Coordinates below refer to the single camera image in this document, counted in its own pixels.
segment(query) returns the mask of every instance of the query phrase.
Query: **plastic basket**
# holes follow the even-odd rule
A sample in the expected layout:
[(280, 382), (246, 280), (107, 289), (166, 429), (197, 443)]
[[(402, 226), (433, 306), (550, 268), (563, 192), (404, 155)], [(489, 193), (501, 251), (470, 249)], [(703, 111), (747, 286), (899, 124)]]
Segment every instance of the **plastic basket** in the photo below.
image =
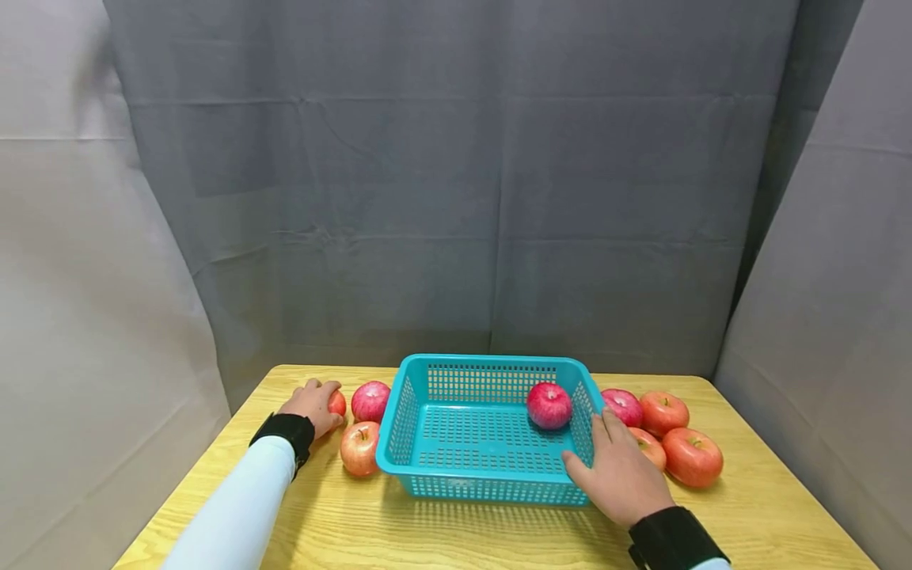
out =
[[(562, 430), (539, 430), (525, 398), (554, 382), (573, 400)], [(402, 361), (383, 422), (377, 464), (412, 495), (473, 501), (586, 504), (561, 451), (592, 464), (591, 414), (604, 405), (571, 358), (417, 354)]]

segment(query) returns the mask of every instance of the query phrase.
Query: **right hand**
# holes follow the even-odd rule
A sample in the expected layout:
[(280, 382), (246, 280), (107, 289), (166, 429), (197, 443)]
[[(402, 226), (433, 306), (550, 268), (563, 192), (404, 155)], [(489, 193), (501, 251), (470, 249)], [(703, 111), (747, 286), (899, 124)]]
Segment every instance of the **right hand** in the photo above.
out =
[(570, 479), (606, 517), (625, 528), (675, 506), (665, 476), (639, 450), (637, 439), (608, 406), (592, 415), (592, 469), (572, 451), (562, 458)]
[(345, 418), (329, 413), (329, 397), (342, 388), (338, 382), (320, 382), (311, 378), (302, 388), (295, 388), (291, 398), (279, 408), (280, 414), (296, 414), (314, 424), (314, 441), (342, 425)]

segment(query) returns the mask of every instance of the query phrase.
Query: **wooden table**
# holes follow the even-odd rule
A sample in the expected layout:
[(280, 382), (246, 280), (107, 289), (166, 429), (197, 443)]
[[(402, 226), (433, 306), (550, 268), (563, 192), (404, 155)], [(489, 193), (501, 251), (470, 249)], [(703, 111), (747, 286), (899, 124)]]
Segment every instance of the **wooden table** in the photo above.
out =
[[(346, 398), (394, 368), (273, 369), (187, 473), (116, 568), (158, 567), (181, 530), (241, 459), (269, 412), (308, 378), (338, 380)], [(595, 374), (601, 389), (663, 389), (690, 407), (690, 425), (725, 454), (706, 491), (671, 484), (675, 500), (703, 522), (735, 568), (875, 568), (843, 529), (702, 378)], [(338, 458), (341, 430), (315, 444), (285, 493), (263, 568), (633, 568), (627, 534), (594, 507), (416, 500), (395, 478), (349, 477)]]

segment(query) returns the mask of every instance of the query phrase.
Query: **wrist strap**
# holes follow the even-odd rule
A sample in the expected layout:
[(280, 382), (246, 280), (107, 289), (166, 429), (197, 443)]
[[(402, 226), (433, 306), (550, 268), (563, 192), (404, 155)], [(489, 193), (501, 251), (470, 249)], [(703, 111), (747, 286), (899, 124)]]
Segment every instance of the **wrist strap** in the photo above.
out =
[(690, 570), (711, 558), (728, 556), (684, 507), (669, 507), (630, 528), (633, 546), (628, 552), (640, 570)]
[(310, 457), (310, 444), (314, 442), (314, 423), (310, 418), (297, 414), (269, 414), (260, 429), (250, 440), (250, 445), (267, 435), (277, 435), (291, 443), (295, 450), (295, 477)]

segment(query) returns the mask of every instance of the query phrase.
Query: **apple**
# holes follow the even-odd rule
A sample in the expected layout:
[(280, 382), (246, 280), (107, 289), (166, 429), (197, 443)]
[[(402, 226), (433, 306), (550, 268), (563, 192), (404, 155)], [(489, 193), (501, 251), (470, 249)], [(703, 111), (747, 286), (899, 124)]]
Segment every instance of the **apple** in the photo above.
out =
[(326, 407), (329, 409), (329, 413), (338, 414), (345, 418), (347, 406), (345, 403), (345, 396), (342, 395), (342, 392), (338, 390), (333, 392), (333, 395), (329, 397), (329, 404)]
[(532, 386), (525, 407), (532, 422), (543, 430), (560, 430), (573, 416), (573, 401), (566, 390), (552, 382)]
[(630, 433), (633, 434), (633, 437), (637, 439), (637, 445), (639, 449), (643, 451), (643, 454), (646, 455), (650, 461), (658, 468), (659, 471), (665, 471), (665, 450), (662, 449), (662, 444), (651, 435), (648, 431), (641, 430), (640, 428), (631, 428), (628, 427)]
[(355, 421), (380, 423), (383, 412), (387, 409), (387, 401), (389, 386), (374, 380), (355, 390), (355, 395), (351, 397), (351, 413), (355, 416)]
[(640, 427), (657, 438), (675, 428), (686, 428), (690, 423), (687, 405), (667, 392), (647, 392), (639, 399), (639, 405), (643, 407)]
[(672, 477), (689, 487), (709, 487), (722, 473), (722, 451), (704, 433), (675, 428), (665, 434), (662, 448)]
[(609, 388), (602, 390), (602, 399), (605, 400), (605, 405), (615, 412), (617, 418), (624, 422), (624, 425), (638, 428), (639, 424), (643, 422), (643, 407), (639, 405), (637, 397), (630, 392)]
[(342, 432), (339, 455), (349, 473), (356, 477), (367, 477), (377, 471), (379, 439), (380, 424), (375, 421), (361, 421)]

